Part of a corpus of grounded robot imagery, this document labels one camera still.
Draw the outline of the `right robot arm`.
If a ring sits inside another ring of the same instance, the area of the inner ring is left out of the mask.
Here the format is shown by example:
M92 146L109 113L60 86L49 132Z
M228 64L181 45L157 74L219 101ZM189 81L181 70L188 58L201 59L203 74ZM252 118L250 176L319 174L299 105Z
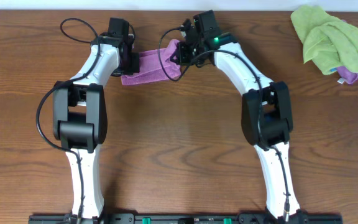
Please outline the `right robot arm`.
M178 27L183 36L170 60L189 68L210 61L222 71L242 97L241 128L259 157L267 191L267 210L289 222L300 209L293 190L289 156L293 130L288 86L266 77L247 58L239 41L223 32L212 10L186 19Z

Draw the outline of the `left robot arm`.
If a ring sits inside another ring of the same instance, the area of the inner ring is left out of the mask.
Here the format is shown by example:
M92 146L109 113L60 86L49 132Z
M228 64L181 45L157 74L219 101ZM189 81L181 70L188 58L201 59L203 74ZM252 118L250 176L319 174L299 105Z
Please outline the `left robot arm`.
M66 223L101 223L104 198L99 179L99 153L108 118L104 87L111 76L139 71L132 51L133 27L110 18L107 32L90 41L90 55L69 83L58 82L53 93L53 134L66 151L73 182L73 208Z

